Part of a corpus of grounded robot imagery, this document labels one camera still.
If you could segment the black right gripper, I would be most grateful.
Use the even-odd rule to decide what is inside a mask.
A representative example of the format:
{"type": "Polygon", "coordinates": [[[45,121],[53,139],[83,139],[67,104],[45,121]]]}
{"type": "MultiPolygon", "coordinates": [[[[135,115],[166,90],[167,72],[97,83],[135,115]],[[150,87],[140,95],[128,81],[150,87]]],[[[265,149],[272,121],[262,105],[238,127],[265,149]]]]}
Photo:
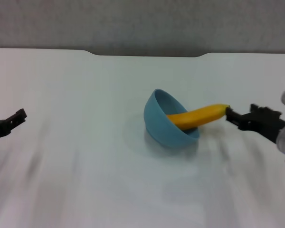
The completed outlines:
{"type": "Polygon", "coordinates": [[[239,130],[259,133],[276,143],[278,134],[285,127],[285,121],[280,119],[281,114],[269,107],[251,104],[247,114],[239,114],[232,108],[227,108],[226,120],[237,126],[239,130]]]}

